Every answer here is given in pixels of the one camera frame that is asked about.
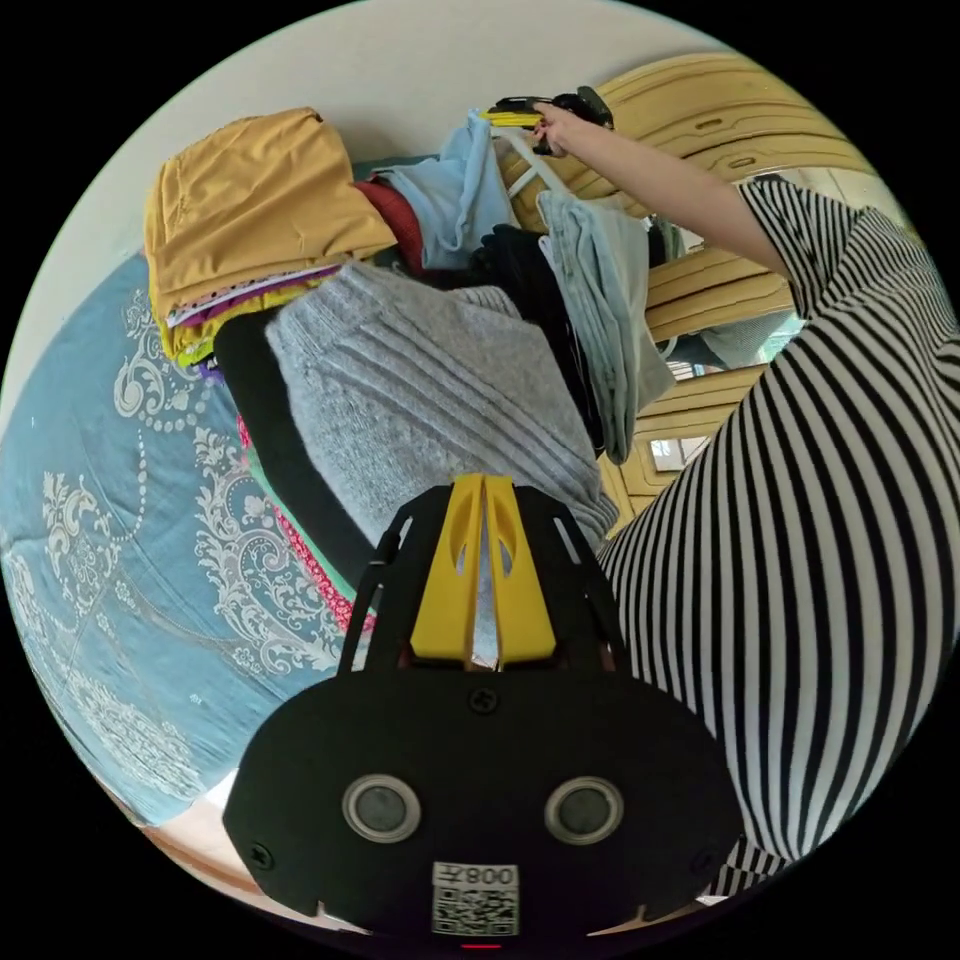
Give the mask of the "person's right hand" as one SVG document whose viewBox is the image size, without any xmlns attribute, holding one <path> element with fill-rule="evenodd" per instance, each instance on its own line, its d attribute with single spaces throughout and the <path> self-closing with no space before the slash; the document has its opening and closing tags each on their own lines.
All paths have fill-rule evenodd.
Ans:
<svg viewBox="0 0 960 960">
<path fill-rule="evenodd" d="M 587 148 L 600 143 L 611 133 L 606 126 L 548 102 L 536 101 L 533 108 L 538 115 L 533 130 L 534 141 L 538 149 L 550 156 L 573 155 L 583 158 Z"/>
</svg>

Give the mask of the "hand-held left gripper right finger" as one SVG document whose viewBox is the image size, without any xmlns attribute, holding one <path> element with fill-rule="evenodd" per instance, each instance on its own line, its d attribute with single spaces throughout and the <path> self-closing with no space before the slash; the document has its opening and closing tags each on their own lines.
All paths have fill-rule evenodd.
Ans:
<svg viewBox="0 0 960 960">
<path fill-rule="evenodd" d="M 556 639 L 512 481 L 488 476 L 485 501 L 498 662 L 548 661 Z"/>
</svg>

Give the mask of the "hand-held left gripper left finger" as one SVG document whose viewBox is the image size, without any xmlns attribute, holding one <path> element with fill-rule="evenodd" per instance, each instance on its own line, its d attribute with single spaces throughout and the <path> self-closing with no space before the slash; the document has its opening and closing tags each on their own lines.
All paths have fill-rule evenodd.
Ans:
<svg viewBox="0 0 960 960">
<path fill-rule="evenodd" d="M 416 661 L 469 661 L 472 657 L 483 522 L 483 476 L 457 478 L 450 488 L 410 639 Z"/>
</svg>

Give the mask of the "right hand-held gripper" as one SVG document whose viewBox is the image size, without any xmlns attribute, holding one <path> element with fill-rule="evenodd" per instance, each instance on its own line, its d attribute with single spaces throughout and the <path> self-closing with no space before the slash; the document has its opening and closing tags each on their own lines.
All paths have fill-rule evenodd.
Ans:
<svg viewBox="0 0 960 960">
<path fill-rule="evenodd" d="M 553 97 L 537 95 L 502 98 L 497 101 L 497 109 L 486 111 L 483 119 L 497 131 L 521 130 L 532 133 L 541 119 L 541 115 L 533 108 L 536 101 L 554 104 L 610 130 L 615 129 L 610 108 L 597 91 L 589 86 L 579 86 L 574 92 L 560 93 Z"/>
</svg>

